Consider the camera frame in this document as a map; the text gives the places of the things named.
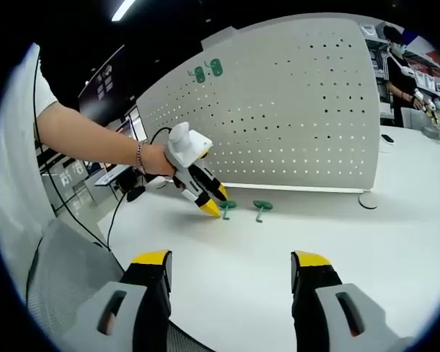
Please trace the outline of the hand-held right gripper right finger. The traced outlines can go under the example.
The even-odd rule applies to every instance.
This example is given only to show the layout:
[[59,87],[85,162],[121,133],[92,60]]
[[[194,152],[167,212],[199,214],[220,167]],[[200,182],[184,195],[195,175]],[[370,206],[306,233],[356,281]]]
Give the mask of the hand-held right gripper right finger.
[[292,252],[291,291],[297,351],[392,350],[384,310],[325,257]]

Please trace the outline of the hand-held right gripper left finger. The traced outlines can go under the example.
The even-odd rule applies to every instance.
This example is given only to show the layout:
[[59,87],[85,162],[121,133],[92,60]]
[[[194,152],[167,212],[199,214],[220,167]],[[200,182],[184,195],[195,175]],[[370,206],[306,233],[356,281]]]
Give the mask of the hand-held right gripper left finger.
[[78,308],[76,350],[166,351],[171,283],[170,250],[136,256]]

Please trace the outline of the person's left hand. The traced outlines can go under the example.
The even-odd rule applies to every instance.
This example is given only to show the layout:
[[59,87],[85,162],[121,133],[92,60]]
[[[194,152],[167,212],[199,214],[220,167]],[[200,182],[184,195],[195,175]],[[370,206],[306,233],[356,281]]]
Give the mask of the person's left hand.
[[141,151],[141,160],[144,170],[151,175],[173,177],[175,168],[165,156],[163,144],[146,144]]

